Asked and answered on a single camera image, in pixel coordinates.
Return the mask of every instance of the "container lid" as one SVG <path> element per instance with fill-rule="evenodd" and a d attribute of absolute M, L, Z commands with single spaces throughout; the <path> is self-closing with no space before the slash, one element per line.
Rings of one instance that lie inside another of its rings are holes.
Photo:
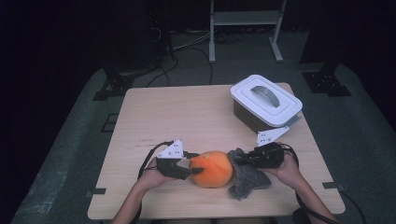
<path fill-rule="evenodd" d="M 251 75 L 231 87 L 236 102 L 273 127 L 282 127 L 303 108 L 299 99 L 259 75 Z"/>

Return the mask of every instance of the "human arm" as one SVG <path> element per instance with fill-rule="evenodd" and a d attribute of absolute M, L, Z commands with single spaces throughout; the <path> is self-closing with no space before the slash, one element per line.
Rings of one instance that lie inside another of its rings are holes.
<path fill-rule="evenodd" d="M 148 164 L 149 167 L 155 167 L 156 160 L 153 159 Z M 172 177 L 162 175 L 156 169 L 147 169 L 145 173 L 134 183 L 128 195 L 126 196 L 119 212 L 113 218 L 113 224 L 131 223 L 139 211 L 143 197 L 150 189 L 159 187 L 166 181 L 174 180 Z"/>
<path fill-rule="evenodd" d="M 338 222 L 337 218 L 330 212 L 327 206 L 305 180 L 293 157 L 288 152 L 285 153 L 285 159 L 278 168 L 263 170 L 264 172 L 276 176 L 280 182 L 294 189 L 306 207 L 324 217 Z M 308 216 L 313 224 L 327 223 L 317 217 L 313 217 L 309 213 Z"/>

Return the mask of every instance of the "white container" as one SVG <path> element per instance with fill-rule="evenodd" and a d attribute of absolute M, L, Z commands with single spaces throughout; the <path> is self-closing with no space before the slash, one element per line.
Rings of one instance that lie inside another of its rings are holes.
<path fill-rule="evenodd" d="M 290 126 L 303 104 L 270 80 L 251 75 L 231 87 L 233 112 L 253 132 Z"/>

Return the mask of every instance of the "gray carpet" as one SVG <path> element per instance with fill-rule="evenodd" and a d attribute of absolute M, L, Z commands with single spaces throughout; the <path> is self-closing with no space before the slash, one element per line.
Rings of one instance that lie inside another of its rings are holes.
<path fill-rule="evenodd" d="M 212 64 L 212 84 L 234 84 L 252 74 L 274 82 L 287 82 L 303 102 L 303 112 L 335 182 L 343 184 L 368 223 L 394 223 L 396 214 L 396 134 L 362 87 L 358 77 L 339 65 L 335 75 L 352 96 L 329 97 L 311 93 L 302 72 L 317 71 L 321 64 L 298 64 L 307 33 L 281 33 L 279 48 L 284 57 L 277 63 L 268 43 L 269 34 L 245 35 L 232 44 L 217 45 Z M 197 35 L 174 35 L 174 46 Z M 195 45 L 207 53 L 207 43 Z M 208 85 L 210 66 L 196 49 L 175 53 L 177 67 L 168 73 L 171 86 Z M 165 57 L 163 69 L 176 61 Z M 133 88 L 142 88 L 162 70 L 138 77 Z M 92 74 L 70 112 L 13 223 L 99 223 L 89 220 L 90 191 L 95 188 L 111 133 L 101 132 L 108 114 L 119 113 L 122 97 L 93 101 L 106 79 L 103 70 Z M 150 87 L 166 86 L 165 76 Z M 347 199 L 343 223 L 361 223 Z M 277 217 L 278 223 L 293 223 Z"/>

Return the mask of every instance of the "gray rag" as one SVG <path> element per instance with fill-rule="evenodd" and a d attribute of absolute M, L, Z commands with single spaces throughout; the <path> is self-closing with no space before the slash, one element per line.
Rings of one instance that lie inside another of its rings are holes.
<path fill-rule="evenodd" d="M 231 195 L 237 200 L 246 198 L 254 189 L 267 189 L 271 185 L 271 180 L 262 172 L 248 165 L 239 165 L 235 159 L 241 158 L 238 154 L 245 154 L 241 148 L 230 150 L 227 155 L 231 160 L 236 173 L 236 183 L 228 189 Z"/>

